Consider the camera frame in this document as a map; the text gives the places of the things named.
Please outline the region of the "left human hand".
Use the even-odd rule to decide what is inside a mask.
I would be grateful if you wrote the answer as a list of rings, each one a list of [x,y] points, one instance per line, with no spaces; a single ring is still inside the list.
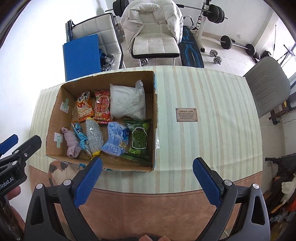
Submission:
[[[1,197],[1,240],[23,240],[25,222],[10,205],[10,200],[21,193],[20,186]]]

